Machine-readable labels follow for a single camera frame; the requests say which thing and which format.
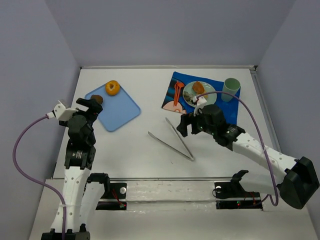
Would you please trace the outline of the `brown oval bread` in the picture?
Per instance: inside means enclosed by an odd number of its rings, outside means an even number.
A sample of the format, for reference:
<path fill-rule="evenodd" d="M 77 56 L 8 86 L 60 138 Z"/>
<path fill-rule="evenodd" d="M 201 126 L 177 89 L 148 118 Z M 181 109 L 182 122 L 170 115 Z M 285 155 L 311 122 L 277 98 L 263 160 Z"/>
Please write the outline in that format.
<path fill-rule="evenodd" d="M 205 92 L 205 88 L 202 85 L 202 83 L 200 81 L 196 81 L 194 82 L 194 84 L 192 85 L 192 90 L 197 94 L 203 94 Z"/>

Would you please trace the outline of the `silver metal tongs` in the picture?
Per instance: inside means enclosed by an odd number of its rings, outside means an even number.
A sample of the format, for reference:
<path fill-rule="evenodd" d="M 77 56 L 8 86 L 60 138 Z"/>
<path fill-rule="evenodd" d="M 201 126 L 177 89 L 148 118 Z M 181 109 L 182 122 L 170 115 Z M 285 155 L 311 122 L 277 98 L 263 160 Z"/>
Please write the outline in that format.
<path fill-rule="evenodd" d="M 187 146 L 185 141 L 183 140 L 180 133 L 176 130 L 173 123 L 166 117 L 165 118 L 167 127 L 164 133 L 161 133 L 160 136 L 154 135 L 152 132 L 148 131 L 147 134 L 160 143 L 161 145 L 165 146 L 166 148 L 170 149 L 171 151 L 177 153 L 178 155 L 182 156 L 183 158 L 187 159 L 190 162 L 195 161 L 195 157 L 191 152 L 190 148 Z"/>

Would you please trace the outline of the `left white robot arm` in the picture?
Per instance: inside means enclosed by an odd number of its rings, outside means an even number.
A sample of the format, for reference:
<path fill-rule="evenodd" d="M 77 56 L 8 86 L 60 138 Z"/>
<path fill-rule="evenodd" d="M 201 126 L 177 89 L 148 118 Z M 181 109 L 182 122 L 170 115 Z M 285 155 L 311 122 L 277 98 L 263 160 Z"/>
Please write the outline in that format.
<path fill-rule="evenodd" d="M 63 199 L 60 201 L 49 232 L 43 240 L 88 240 L 89 222 L 104 193 L 110 191 L 106 173 L 92 173 L 96 154 L 93 124 L 103 110 L 102 99 L 78 98 L 86 110 L 71 108 L 59 101 L 47 114 L 67 128 L 68 142 L 64 161 Z"/>

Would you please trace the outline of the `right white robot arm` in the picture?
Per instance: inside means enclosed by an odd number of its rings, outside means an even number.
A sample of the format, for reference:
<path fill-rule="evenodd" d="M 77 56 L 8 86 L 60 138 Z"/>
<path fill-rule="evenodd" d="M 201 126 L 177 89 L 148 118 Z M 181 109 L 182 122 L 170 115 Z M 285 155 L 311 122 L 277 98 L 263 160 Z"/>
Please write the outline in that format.
<path fill-rule="evenodd" d="M 227 123 L 223 111 L 216 104 L 204 106 L 199 113 L 181 115 L 176 129 L 183 137 L 188 135 L 188 126 L 191 126 L 193 135 L 209 134 L 220 146 L 271 170 L 280 197 L 295 209 L 302 209 L 320 187 L 314 164 L 309 158 L 297 159 L 262 145 L 243 128 Z"/>

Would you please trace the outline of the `dark brown small bread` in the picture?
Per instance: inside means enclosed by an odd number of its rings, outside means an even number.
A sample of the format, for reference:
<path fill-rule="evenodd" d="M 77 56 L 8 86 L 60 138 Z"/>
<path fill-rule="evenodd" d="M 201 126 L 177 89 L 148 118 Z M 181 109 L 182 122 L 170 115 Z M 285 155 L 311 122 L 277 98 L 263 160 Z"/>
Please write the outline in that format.
<path fill-rule="evenodd" d="M 98 95 L 98 94 L 93 94 L 91 97 L 90 97 L 90 99 L 91 100 L 96 100 L 96 102 L 98 103 L 98 104 L 102 104 L 103 103 L 103 101 L 104 101 L 104 99 L 103 99 L 103 97 L 101 96 L 101 95 Z"/>

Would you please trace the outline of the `orange round bread roll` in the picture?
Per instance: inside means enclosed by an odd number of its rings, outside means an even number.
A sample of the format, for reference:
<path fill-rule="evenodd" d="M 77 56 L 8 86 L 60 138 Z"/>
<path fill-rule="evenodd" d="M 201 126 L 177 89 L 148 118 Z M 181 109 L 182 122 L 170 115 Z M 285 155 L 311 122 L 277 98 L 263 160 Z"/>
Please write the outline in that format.
<path fill-rule="evenodd" d="M 119 93 L 120 91 L 120 84 L 116 81 L 116 80 L 111 80 L 108 81 L 105 84 L 105 92 L 109 95 L 109 96 L 115 96 Z"/>

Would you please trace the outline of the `blue patterned placemat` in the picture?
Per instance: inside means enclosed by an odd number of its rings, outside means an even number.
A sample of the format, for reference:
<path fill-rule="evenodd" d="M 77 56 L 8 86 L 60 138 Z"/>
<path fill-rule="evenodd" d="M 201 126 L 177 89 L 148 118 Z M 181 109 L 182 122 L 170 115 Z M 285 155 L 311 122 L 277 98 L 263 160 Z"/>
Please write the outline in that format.
<path fill-rule="evenodd" d="M 222 91 L 224 86 L 222 81 L 187 75 L 175 71 L 171 77 L 161 108 L 182 114 L 193 113 L 195 105 L 191 103 L 191 99 L 197 95 L 193 90 L 193 85 L 196 82 L 202 84 L 205 92 Z M 237 123 L 239 102 L 236 99 L 225 102 L 221 99 L 220 93 L 206 95 L 205 99 L 209 105 L 216 104 L 222 109 L 228 123 Z"/>

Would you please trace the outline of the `blue plastic tray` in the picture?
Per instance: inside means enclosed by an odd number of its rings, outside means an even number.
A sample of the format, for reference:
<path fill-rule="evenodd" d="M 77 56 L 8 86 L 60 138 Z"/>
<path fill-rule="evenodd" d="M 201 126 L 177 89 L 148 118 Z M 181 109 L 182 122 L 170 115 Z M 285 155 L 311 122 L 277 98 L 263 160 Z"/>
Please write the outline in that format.
<path fill-rule="evenodd" d="M 141 114 L 140 107 L 122 86 L 116 95 L 111 96 L 107 94 L 105 86 L 101 85 L 87 93 L 84 98 L 89 100 L 92 95 L 103 98 L 103 110 L 98 114 L 97 119 L 108 132 L 116 131 Z"/>

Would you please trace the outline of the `orange plastic fork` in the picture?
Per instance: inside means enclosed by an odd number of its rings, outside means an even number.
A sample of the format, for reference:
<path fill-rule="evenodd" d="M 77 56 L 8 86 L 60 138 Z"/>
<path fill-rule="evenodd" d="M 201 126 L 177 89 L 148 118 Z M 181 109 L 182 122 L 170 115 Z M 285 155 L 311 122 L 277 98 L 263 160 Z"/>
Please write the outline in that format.
<path fill-rule="evenodd" d="M 180 81 L 177 81 L 174 85 L 174 99 L 173 99 L 173 106 L 177 106 L 179 97 L 180 97 L 180 92 L 184 88 L 184 84 Z"/>

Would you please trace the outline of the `light green cup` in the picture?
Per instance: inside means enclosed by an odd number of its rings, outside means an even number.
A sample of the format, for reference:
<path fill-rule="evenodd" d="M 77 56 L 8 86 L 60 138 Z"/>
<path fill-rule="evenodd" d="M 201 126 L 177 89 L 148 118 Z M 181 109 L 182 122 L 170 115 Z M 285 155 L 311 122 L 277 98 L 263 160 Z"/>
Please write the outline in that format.
<path fill-rule="evenodd" d="M 230 102 L 238 90 L 241 88 L 241 83 L 236 78 L 227 78 L 224 81 L 221 94 L 221 100 L 224 102 Z"/>

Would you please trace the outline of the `metal base rail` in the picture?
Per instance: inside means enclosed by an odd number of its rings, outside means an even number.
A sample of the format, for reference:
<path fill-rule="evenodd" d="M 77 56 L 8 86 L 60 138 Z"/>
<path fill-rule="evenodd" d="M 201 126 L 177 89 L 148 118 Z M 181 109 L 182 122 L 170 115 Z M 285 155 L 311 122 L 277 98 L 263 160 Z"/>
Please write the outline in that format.
<path fill-rule="evenodd" d="M 212 204 L 218 210 L 262 210 L 259 192 L 245 191 L 228 178 L 112 180 L 97 211 L 126 211 L 140 204 Z"/>

